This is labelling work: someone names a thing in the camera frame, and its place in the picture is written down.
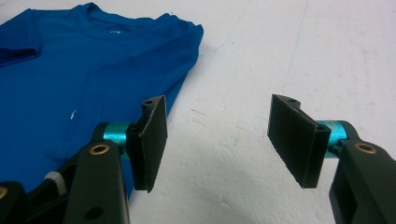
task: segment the shirt sleeve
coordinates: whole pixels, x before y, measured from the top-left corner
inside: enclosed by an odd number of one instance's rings
[[[38,56],[40,47],[33,10],[27,9],[0,25],[0,67],[31,60]]]

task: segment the teal metal joint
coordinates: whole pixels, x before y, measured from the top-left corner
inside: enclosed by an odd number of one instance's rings
[[[126,152],[126,130],[130,123],[108,123],[103,134],[103,139],[111,140],[122,148],[121,158],[129,160]]]
[[[343,125],[337,120],[317,120],[317,123],[326,125],[332,132],[329,138],[329,144],[327,145],[327,151],[325,154],[325,158],[336,158],[334,154],[337,150],[340,149],[340,145],[343,145],[344,140],[347,139],[347,132],[344,129]]]

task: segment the screw hole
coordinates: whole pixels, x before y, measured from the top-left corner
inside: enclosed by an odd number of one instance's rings
[[[0,200],[6,197],[8,189],[6,187],[0,187]]]
[[[357,148],[358,150],[360,150],[362,152],[369,153],[369,154],[376,153],[376,149],[374,147],[371,147],[371,146],[363,144],[363,143],[357,143],[355,145],[355,148]]]
[[[108,152],[110,147],[108,145],[98,145],[90,149],[90,153],[94,156],[102,155]]]
[[[103,209],[101,207],[92,207],[85,213],[85,218],[88,220],[95,220],[103,214]]]

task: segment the white surface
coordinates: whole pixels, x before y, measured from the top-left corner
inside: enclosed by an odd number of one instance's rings
[[[0,0],[0,22],[28,7],[87,1]],[[266,136],[271,94],[313,119],[344,119],[396,158],[393,0],[96,1],[107,12],[170,12],[205,36],[169,116],[154,190],[135,192],[132,223],[334,223],[328,191],[302,190]]]

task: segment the t-shirt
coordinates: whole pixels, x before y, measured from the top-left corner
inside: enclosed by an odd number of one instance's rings
[[[175,15],[127,19],[93,3],[27,9],[0,25],[0,181],[29,191],[99,122],[138,121],[140,104],[157,95],[169,111],[203,32]]]

